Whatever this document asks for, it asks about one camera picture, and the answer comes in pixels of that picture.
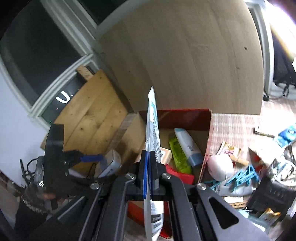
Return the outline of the person left hand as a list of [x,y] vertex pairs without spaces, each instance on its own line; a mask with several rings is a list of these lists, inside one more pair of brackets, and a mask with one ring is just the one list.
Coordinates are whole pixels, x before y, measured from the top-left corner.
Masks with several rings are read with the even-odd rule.
[[59,199],[57,199],[56,194],[54,193],[43,193],[42,194],[43,200],[47,201],[47,200],[55,200],[57,203],[59,203]]

